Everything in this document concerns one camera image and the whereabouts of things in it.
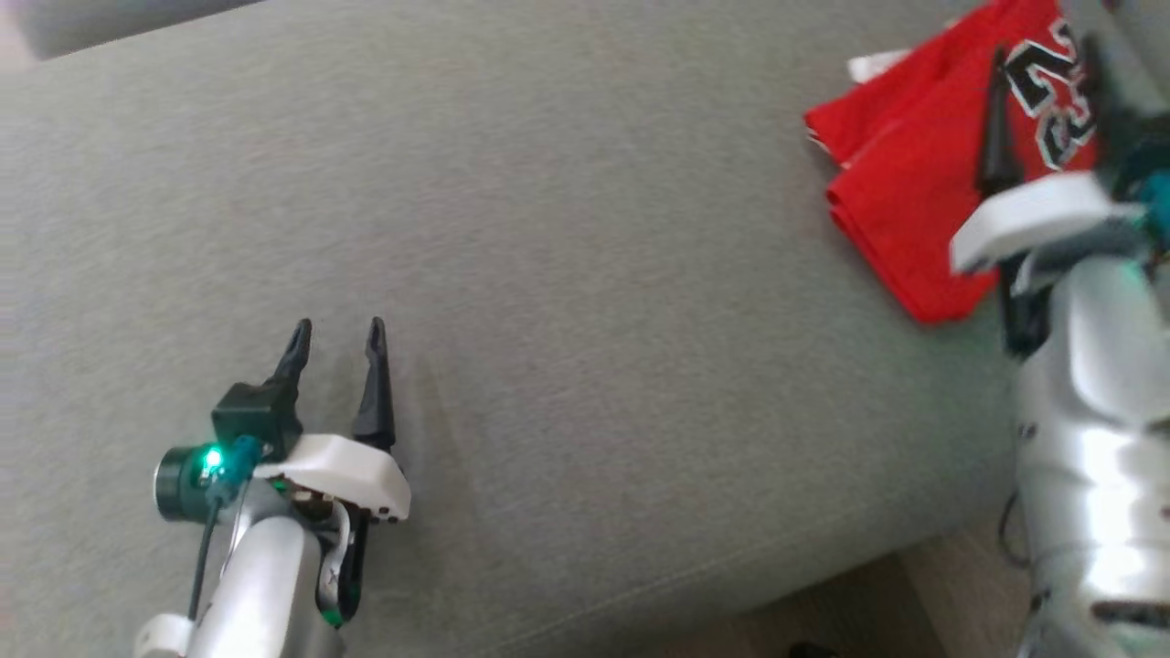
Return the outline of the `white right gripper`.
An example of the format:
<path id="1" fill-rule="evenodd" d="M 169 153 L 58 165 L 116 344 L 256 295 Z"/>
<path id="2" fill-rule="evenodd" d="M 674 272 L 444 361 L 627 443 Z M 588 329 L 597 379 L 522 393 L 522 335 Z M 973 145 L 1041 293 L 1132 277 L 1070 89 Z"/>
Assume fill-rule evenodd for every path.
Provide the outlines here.
<path id="1" fill-rule="evenodd" d="M 1135 115 L 1112 78 L 1102 42 L 1088 32 L 1081 42 L 1082 92 L 1095 121 L 1096 170 L 1119 176 L 1133 150 Z M 1006 53 L 997 46 L 984 100 L 973 186 L 989 196 L 949 245 L 956 276 L 994 270 L 1005 350 L 1027 359 L 1048 340 L 1049 296 L 1058 281 L 1094 258 L 1144 266 L 1148 233 L 1140 204 L 1112 199 L 1096 174 L 1071 172 L 1024 181 L 1010 116 Z"/>

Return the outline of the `grey sofa back cushion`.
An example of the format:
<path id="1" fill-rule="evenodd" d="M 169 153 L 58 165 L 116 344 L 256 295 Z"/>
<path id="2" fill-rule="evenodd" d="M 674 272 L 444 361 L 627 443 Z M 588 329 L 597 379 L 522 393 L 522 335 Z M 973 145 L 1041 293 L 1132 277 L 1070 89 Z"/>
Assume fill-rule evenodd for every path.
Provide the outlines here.
<path id="1" fill-rule="evenodd" d="M 0 0 L 35 59 L 213 16 L 262 0 Z"/>

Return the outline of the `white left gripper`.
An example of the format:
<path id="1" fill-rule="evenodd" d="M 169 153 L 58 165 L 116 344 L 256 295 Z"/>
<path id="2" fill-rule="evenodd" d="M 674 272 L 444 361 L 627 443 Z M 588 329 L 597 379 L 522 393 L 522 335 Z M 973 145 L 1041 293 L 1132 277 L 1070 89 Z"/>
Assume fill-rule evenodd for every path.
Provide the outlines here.
<path id="1" fill-rule="evenodd" d="M 268 383 L 298 388 L 308 366 L 314 322 L 301 318 Z M 388 366 L 388 334 L 381 317 L 373 317 L 365 340 L 367 377 L 356 410 L 350 439 L 338 434 L 300 438 L 283 462 L 263 462 L 252 477 L 274 484 L 292 499 L 307 492 L 331 505 L 322 522 L 335 540 L 326 546 L 317 587 L 317 605 L 326 624 L 340 629 L 352 621 L 362 602 L 369 529 L 379 522 L 410 518 L 412 491 L 391 454 L 395 418 Z"/>

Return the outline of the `red basketball jersey white trim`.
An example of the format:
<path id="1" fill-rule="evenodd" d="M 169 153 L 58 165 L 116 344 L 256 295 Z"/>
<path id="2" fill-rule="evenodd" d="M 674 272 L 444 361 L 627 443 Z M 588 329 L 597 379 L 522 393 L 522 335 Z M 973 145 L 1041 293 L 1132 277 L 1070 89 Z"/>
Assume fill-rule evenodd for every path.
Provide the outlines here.
<path id="1" fill-rule="evenodd" d="M 980 199 L 976 170 L 997 52 L 1024 179 L 1093 167 L 1096 119 L 1058 0 L 987 0 L 803 117 L 841 167 L 827 189 L 832 220 L 920 324 L 965 320 L 994 285 L 989 274 L 954 276 L 949 246 Z"/>

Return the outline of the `grey fabric sofa seat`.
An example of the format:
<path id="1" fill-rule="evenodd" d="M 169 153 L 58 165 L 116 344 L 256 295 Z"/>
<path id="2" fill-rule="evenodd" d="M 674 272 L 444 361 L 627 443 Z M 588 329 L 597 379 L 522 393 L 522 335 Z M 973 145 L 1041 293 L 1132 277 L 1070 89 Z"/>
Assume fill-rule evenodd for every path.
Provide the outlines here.
<path id="1" fill-rule="evenodd" d="M 803 112 L 973 0 L 266 0 L 0 75 L 0 658 L 186 609 L 154 466 L 388 327 L 410 520 L 347 632 L 618 654 L 999 505 L 994 306 L 911 321 Z"/>

